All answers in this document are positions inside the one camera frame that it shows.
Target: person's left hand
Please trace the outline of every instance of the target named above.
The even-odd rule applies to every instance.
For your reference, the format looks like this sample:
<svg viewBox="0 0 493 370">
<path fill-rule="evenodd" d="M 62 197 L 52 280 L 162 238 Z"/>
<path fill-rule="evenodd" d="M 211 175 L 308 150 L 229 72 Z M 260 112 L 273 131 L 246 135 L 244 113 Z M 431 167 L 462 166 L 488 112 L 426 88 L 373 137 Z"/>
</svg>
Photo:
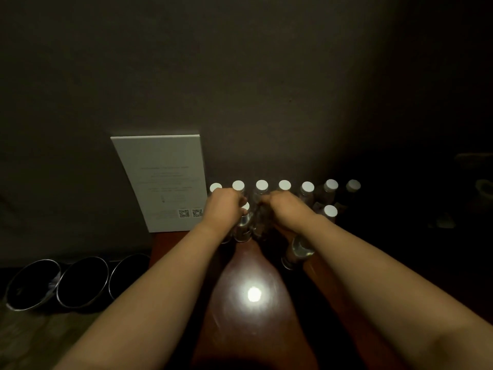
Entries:
<svg viewBox="0 0 493 370">
<path fill-rule="evenodd" d="M 207 198 L 202 223 L 226 235 L 244 214 L 247 199 L 232 188 L 216 188 Z"/>
</svg>

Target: bare arm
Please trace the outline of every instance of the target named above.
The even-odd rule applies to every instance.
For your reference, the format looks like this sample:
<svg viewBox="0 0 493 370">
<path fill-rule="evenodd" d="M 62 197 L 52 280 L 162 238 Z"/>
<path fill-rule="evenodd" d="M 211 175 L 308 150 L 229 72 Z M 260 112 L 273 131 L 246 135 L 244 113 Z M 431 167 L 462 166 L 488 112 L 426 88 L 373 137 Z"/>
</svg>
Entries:
<svg viewBox="0 0 493 370">
<path fill-rule="evenodd" d="M 216 189 L 202 222 L 116 299 L 55 369 L 162 368 L 185 329 L 209 261 L 241 216 L 242 201 L 231 188 Z"/>
<path fill-rule="evenodd" d="M 349 295 L 415 368 L 493 368 L 493 328 L 378 248 L 316 215 L 294 195 L 266 197 L 281 224 L 306 237 Z"/>
</svg>

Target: dark wall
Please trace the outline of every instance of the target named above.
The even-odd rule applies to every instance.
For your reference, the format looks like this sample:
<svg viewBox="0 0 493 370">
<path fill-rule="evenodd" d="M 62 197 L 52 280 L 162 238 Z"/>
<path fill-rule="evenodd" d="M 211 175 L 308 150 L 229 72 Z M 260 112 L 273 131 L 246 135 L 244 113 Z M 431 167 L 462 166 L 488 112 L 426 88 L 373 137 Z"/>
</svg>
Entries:
<svg viewBox="0 0 493 370">
<path fill-rule="evenodd" d="M 113 135 L 199 132 L 207 180 L 226 186 L 486 148 L 487 9 L 1 0 L 0 263 L 150 244 Z"/>
</svg>

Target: white sign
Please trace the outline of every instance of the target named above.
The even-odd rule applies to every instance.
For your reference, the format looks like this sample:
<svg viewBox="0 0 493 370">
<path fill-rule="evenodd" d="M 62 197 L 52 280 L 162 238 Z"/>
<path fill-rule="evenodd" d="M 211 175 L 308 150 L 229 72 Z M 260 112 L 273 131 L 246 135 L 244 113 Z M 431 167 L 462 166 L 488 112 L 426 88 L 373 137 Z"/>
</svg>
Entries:
<svg viewBox="0 0 493 370">
<path fill-rule="evenodd" d="M 191 230 L 207 199 L 200 135 L 113 136 L 149 232 Z"/>
</svg>

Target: brown table surface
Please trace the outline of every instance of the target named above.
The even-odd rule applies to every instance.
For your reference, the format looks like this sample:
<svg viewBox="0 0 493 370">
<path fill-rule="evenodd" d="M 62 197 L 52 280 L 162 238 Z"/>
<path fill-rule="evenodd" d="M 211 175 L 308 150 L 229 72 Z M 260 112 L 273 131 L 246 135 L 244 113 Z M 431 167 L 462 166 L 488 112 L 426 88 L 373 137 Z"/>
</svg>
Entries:
<svg viewBox="0 0 493 370">
<path fill-rule="evenodd" d="M 150 264 L 186 234 L 155 234 Z M 317 254 L 303 270 L 280 265 L 286 246 L 278 232 L 219 247 L 167 368 L 407 368 Z"/>
</svg>

